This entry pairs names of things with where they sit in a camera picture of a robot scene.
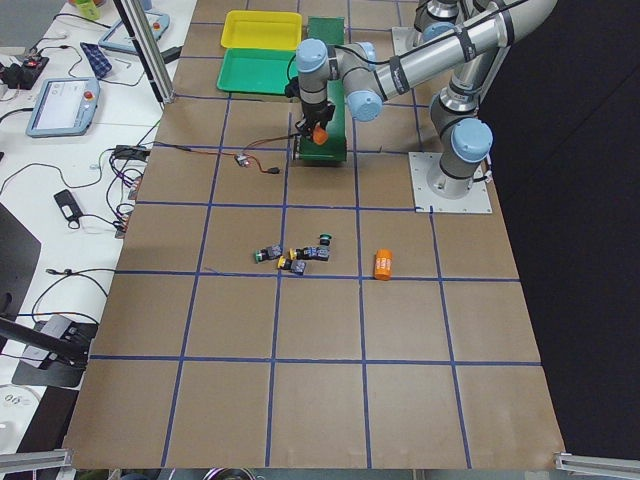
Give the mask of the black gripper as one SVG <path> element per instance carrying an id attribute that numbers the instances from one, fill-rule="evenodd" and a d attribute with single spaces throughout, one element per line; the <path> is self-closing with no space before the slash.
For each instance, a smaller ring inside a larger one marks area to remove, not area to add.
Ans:
<path id="1" fill-rule="evenodd" d="M 329 100 L 319 103 L 301 102 L 303 118 L 295 124 L 299 134 L 312 134 L 317 126 L 326 129 L 333 119 L 335 105 Z"/>

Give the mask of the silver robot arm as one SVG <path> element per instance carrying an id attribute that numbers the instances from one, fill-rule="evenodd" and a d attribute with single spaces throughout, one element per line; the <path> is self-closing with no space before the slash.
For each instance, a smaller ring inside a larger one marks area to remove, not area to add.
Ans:
<path id="1" fill-rule="evenodd" d="M 415 10 L 413 46 L 483 12 L 488 0 L 420 0 Z"/>
<path id="2" fill-rule="evenodd" d="M 384 102 L 450 70 L 448 87 L 437 96 L 432 120 L 439 135 L 447 126 L 472 116 L 480 105 L 491 71 L 509 48 L 534 32 L 550 16 L 553 1 L 421 1 L 415 11 L 409 50 L 377 60 L 362 43 L 331 45 L 307 38 L 297 47 L 297 75 L 285 89 L 301 102 L 298 134 L 324 144 L 336 106 L 328 84 L 339 81 L 351 116 L 371 121 Z"/>

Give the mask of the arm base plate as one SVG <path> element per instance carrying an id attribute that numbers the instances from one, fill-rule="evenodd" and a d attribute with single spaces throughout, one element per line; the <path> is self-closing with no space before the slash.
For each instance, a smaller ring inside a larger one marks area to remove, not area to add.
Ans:
<path id="1" fill-rule="evenodd" d="M 423 37 L 414 27 L 393 27 L 392 42 L 394 53 L 401 55 L 421 45 Z"/>
<path id="2" fill-rule="evenodd" d="M 454 179 L 441 170 L 441 156 L 438 152 L 408 154 L 414 210 L 418 213 L 491 214 L 488 187 L 480 165 L 472 177 Z"/>

